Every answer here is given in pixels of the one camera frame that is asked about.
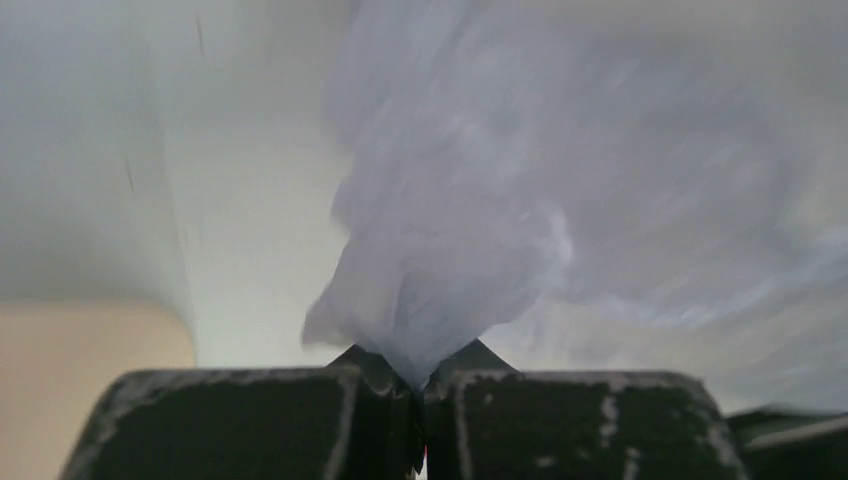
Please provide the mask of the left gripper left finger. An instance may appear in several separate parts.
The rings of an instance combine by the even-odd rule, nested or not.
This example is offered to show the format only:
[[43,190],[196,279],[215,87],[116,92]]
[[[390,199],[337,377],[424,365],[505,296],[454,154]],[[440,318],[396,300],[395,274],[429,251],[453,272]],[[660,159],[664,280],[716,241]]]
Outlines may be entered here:
[[351,347],[318,368],[137,370],[102,393],[65,479],[412,479],[410,390]]

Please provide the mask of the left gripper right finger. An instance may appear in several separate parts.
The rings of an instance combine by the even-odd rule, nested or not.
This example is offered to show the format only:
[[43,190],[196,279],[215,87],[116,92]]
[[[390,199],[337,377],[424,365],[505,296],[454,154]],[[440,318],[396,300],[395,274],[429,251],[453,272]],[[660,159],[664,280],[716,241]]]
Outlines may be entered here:
[[434,479],[745,479],[714,399],[669,371],[518,371],[482,343],[424,392]]

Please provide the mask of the blue plastic trash bag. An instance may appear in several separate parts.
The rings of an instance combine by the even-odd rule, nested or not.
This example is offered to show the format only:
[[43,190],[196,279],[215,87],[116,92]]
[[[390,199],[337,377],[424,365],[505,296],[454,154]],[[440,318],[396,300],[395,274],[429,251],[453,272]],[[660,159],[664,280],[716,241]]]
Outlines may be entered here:
[[845,409],[847,158],[743,42],[654,2],[354,2],[325,95],[348,239],[302,344],[415,387],[483,339]]

